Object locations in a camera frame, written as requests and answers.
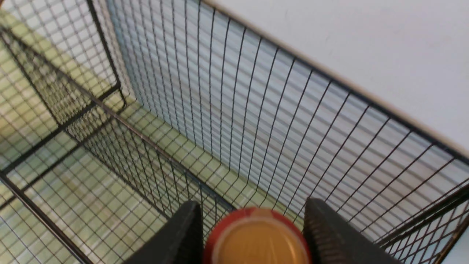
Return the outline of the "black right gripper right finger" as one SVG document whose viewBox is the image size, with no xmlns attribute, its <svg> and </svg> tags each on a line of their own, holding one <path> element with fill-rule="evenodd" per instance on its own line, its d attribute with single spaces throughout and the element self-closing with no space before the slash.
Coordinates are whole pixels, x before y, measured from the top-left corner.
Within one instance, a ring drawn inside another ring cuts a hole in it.
<svg viewBox="0 0 469 264">
<path fill-rule="evenodd" d="M 400 263 L 350 226 L 321 199 L 306 200 L 303 237 L 314 264 Z"/>
</svg>

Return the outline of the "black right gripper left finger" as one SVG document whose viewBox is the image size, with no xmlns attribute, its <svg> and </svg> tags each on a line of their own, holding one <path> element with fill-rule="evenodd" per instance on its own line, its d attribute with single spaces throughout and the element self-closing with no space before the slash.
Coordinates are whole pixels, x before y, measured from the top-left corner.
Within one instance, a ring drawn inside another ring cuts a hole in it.
<svg viewBox="0 0 469 264">
<path fill-rule="evenodd" d="M 125 264 L 201 264 L 204 229 L 200 204 L 187 201 Z"/>
</svg>

